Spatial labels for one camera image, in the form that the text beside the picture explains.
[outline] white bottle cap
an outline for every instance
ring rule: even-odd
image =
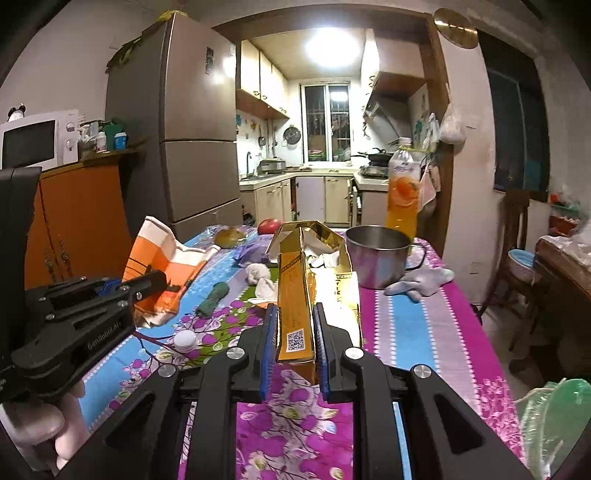
[[[173,343],[179,352],[190,352],[197,344],[197,335],[191,330],[182,330],[174,336]]]

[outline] white glove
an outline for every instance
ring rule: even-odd
[[[406,293],[409,298],[418,302],[422,297],[430,297],[443,284],[451,282],[454,278],[454,272],[447,268],[431,268],[423,266],[404,274],[396,283],[386,287],[385,295],[397,295]]]
[[[57,474],[87,441],[90,434],[78,402],[84,394],[84,382],[80,381],[57,406],[36,399],[0,405],[4,429],[33,470],[49,468]],[[41,444],[51,439],[55,441],[55,451],[46,455],[48,452]]]

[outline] white cloth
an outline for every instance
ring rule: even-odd
[[[246,281],[249,285],[257,285],[262,278],[271,278],[271,271],[262,263],[251,263],[246,267]]]
[[[423,266],[407,272],[399,281],[386,287],[384,294],[406,293],[412,301],[417,302],[422,297],[436,293],[441,285],[451,282],[454,276],[454,272],[447,268]]]

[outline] stainless steel pot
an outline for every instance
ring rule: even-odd
[[[406,271],[416,270],[427,255],[424,246],[411,243],[404,233],[384,226],[349,228],[345,232],[345,241],[359,285],[374,290],[383,290],[400,280]],[[406,259],[413,245],[423,250],[423,258],[415,267],[406,268]]]

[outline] cardboard box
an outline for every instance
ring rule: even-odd
[[[337,249],[337,267],[309,267],[308,255]],[[315,384],[312,308],[318,301],[329,325],[347,330],[353,345],[362,344],[359,287],[345,240],[320,222],[289,222],[277,230],[267,255],[279,265],[277,361]]]

